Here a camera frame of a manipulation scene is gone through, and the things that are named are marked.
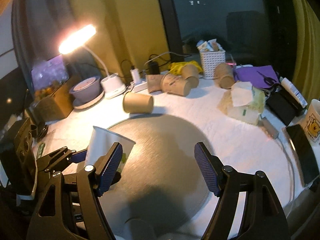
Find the white paper cup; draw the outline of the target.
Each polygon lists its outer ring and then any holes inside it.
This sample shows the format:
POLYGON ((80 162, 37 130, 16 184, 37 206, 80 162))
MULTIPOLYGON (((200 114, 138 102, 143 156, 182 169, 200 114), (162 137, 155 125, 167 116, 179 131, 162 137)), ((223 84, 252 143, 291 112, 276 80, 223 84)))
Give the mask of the white paper cup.
POLYGON ((87 148, 85 166, 94 165, 99 157, 105 155, 115 142, 120 143, 123 148, 121 161, 117 169, 117 171, 121 173, 136 142, 118 133, 114 133, 109 129, 97 126, 93 127, 91 139, 87 148))

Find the brown paper cup printed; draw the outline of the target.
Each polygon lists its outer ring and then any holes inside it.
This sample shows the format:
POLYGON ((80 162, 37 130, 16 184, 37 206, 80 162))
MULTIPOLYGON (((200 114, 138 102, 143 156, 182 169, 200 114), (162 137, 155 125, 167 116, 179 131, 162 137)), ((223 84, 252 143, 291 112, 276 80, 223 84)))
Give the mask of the brown paper cup printed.
POLYGON ((148 92, 153 93, 161 90, 161 81, 164 75, 156 74, 156 75, 147 75, 146 81, 148 85, 148 92))

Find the brown paper cup right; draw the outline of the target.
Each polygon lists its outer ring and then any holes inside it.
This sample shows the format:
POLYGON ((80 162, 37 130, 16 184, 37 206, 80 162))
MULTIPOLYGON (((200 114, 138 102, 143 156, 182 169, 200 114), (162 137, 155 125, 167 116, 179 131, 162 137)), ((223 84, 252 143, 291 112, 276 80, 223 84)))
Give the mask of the brown paper cup right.
POLYGON ((223 89, 230 89, 235 84, 233 69, 229 64, 221 63, 215 67, 218 84, 223 89))

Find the round grey placemat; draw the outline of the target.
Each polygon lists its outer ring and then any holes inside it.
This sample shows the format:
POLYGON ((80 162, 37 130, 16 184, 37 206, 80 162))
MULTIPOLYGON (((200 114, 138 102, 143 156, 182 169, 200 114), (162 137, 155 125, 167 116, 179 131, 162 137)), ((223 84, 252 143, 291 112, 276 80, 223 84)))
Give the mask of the round grey placemat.
POLYGON ((194 157, 203 132, 182 118, 140 115, 111 127, 135 142, 120 181, 99 199, 112 232, 123 236, 125 223, 138 218, 156 236, 171 233, 194 217, 209 191, 194 157))

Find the cardboard box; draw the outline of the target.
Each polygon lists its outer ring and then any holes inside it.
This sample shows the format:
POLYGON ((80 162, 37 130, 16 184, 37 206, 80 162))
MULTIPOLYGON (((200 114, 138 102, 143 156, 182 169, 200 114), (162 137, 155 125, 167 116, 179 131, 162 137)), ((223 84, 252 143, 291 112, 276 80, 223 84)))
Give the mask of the cardboard box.
POLYGON ((31 109, 34 115, 44 122, 67 118, 73 110, 74 96, 69 90, 80 82, 78 75, 66 81, 53 80, 49 85, 35 90, 31 109))

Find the black smartphone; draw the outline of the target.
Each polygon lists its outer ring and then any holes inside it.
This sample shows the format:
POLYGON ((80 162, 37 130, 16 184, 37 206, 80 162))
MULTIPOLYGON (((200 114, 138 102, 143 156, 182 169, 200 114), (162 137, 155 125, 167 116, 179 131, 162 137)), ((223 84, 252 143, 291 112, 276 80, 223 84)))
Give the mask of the black smartphone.
POLYGON ((297 156, 303 185, 306 186, 319 177, 319 168, 314 151, 299 124, 287 126, 285 131, 291 148, 297 156))

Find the purple plastic bag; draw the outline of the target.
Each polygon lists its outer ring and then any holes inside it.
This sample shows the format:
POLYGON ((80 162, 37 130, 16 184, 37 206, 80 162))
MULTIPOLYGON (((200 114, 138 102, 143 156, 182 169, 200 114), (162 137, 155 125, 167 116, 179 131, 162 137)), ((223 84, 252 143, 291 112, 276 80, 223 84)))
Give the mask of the purple plastic bag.
POLYGON ((58 55, 33 66, 31 78, 36 101, 55 92, 69 79, 63 56, 58 55))

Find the white tablecloth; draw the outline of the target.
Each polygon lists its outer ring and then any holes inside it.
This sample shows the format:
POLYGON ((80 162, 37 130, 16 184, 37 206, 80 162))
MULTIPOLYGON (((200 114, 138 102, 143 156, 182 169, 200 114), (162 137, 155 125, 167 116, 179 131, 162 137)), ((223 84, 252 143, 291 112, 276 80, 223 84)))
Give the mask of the white tablecloth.
MULTIPOLYGON (((206 146, 208 150, 224 165, 243 173, 264 171, 284 209, 289 230, 294 234, 309 214, 307 202, 302 200, 304 187, 295 153, 283 133, 275 140, 267 135, 263 126, 247 124, 223 114, 217 106, 226 91, 212 80, 203 79, 186 97, 156 93, 151 114, 173 115, 195 125, 210 142, 210 146, 206 146)), ((74 110, 67 118, 51 123, 48 134, 34 147, 34 152, 42 148, 44 154, 49 154, 64 146, 83 150, 89 145, 94 126, 112 131, 113 125, 140 115, 124 112, 122 96, 100 100, 84 111, 74 110)), ((174 232, 158 237, 147 222, 133 218, 125 223, 124 235, 116 237, 200 239, 217 202, 218 199, 209 192, 199 212, 174 232)))

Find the grey power bank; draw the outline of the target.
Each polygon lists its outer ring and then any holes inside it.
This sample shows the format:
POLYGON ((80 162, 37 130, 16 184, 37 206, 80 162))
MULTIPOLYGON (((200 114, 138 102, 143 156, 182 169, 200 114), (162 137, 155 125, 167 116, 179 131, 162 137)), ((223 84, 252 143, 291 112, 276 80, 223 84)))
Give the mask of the grey power bank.
POLYGON ((261 119, 261 123, 272 139, 277 139, 279 137, 279 131, 270 123, 270 121, 266 117, 263 117, 261 119))

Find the black charger plug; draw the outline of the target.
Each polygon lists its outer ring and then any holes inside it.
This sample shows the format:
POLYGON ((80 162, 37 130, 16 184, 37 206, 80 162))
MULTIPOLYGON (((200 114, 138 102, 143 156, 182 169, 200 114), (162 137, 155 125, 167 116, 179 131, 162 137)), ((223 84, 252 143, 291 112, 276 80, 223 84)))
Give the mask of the black charger plug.
POLYGON ((148 63, 149 75, 158 75, 160 74, 159 64, 157 61, 150 61, 148 63))

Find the yellow rubber glove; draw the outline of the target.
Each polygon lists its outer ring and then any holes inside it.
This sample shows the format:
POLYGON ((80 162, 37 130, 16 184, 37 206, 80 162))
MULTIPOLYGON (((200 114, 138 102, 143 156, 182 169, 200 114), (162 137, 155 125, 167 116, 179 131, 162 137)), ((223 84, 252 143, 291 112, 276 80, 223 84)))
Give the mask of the yellow rubber glove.
POLYGON ((195 66, 198 70, 198 73, 203 72, 203 68, 199 65, 197 61, 188 61, 188 62, 173 62, 169 65, 169 73, 173 75, 181 75, 183 67, 191 64, 195 66))

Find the black scissors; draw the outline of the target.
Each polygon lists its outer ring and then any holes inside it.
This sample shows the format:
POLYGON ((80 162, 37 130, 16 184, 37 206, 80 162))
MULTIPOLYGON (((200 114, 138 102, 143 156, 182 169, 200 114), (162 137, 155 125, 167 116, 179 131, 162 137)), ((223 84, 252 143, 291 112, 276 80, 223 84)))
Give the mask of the black scissors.
POLYGON ((265 96, 269 98, 270 95, 277 90, 280 83, 272 77, 265 76, 259 71, 257 71, 257 73, 263 77, 264 83, 268 85, 268 88, 262 88, 261 90, 265 93, 265 96))

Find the yellow curtain left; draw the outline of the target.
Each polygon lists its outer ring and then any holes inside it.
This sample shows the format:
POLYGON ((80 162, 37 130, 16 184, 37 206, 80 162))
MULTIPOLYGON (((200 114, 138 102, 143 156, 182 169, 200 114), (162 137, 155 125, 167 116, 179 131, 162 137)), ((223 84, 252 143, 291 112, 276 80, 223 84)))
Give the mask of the yellow curtain left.
POLYGON ((168 51, 158 0, 69 0, 81 27, 92 24, 97 33, 86 46, 106 64, 108 71, 131 79, 131 66, 139 70, 151 54, 168 51))

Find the yellow curtain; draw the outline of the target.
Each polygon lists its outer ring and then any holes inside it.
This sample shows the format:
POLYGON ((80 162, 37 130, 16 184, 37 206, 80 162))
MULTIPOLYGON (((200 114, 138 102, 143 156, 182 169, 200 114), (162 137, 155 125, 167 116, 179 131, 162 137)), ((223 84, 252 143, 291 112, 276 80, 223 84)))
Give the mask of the yellow curtain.
POLYGON ((297 56, 292 82, 308 103, 319 99, 319 19, 307 0, 292 0, 297 22, 297 56))
POLYGON ((106 64, 108 71, 131 79, 131 66, 139 70, 151 54, 168 51, 158 0, 69 0, 81 27, 92 24, 97 33, 86 46, 106 64))

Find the purple cloth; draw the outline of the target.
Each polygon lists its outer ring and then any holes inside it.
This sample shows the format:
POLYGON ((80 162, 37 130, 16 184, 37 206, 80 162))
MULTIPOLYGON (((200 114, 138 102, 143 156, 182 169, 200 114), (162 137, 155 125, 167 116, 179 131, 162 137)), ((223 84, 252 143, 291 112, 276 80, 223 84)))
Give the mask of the purple cloth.
POLYGON ((268 85, 264 83, 263 77, 257 71, 279 82, 276 72, 271 65, 236 68, 234 70, 235 81, 250 82, 256 88, 268 88, 268 85))

